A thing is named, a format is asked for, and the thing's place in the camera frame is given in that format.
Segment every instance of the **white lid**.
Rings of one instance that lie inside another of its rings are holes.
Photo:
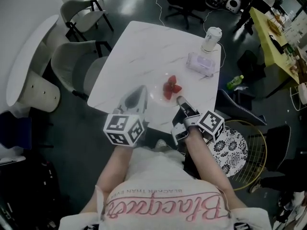
[[[222,30],[219,27],[210,27],[208,32],[210,32],[212,36],[222,37]]]

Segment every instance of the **person's arm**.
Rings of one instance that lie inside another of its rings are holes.
[[[101,189],[105,201],[114,188],[124,182],[132,152],[133,148],[130,147],[115,147],[109,161],[102,170],[96,185]],[[92,198],[80,213],[97,212],[96,197],[95,190]]]
[[[235,195],[228,178],[214,159],[201,132],[197,128],[192,127],[189,129],[189,135],[185,139],[185,143],[201,179],[217,186],[225,193],[229,209],[246,207]]]

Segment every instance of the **plastic container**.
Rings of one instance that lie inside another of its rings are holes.
[[[196,53],[189,53],[186,66],[202,75],[212,77],[214,74],[215,62],[211,59],[199,56]]]
[[[241,84],[242,80],[244,79],[243,75],[236,76],[234,79],[232,79],[230,82],[226,84],[226,87],[228,90],[233,90],[236,86]]]

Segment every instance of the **yellow desk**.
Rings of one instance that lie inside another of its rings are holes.
[[[293,74],[290,71],[290,66],[287,64],[288,56],[286,54],[280,54],[277,48],[274,46],[273,42],[270,39],[270,35],[273,35],[276,41],[281,45],[285,45],[287,43],[287,40],[282,33],[281,36],[276,35],[272,30],[269,28],[267,24],[268,17],[258,11],[255,8],[251,8],[250,16],[254,21],[256,31],[258,33],[258,36],[260,38],[261,47],[263,49],[264,53],[264,63],[265,66],[278,66],[280,69],[282,69],[282,72],[280,73],[281,81],[284,81],[276,90],[274,90],[271,94],[267,96],[270,97],[272,94],[276,93],[278,90],[283,88],[288,82],[290,82],[292,79],[299,84],[299,78],[298,74]]]

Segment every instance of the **jeans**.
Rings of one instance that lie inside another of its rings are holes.
[[[250,17],[249,10],[251,7],[254,7],[255,9],[259,10],[262,13],[266,13],[270,10],[270,6],[263,0],[253,0],[246,9],[244,9],[241,19],[237,23],[237,26],[241,27],[243,24],[249,20],[248,24],[252,26],[254,23],[253,20]]]
[[[298,160],[285,160],[277,169],[284,176],[267,177],[261,179],[262,187],[275,189],[282,192],[302,192],[307,190],[304,162]]]

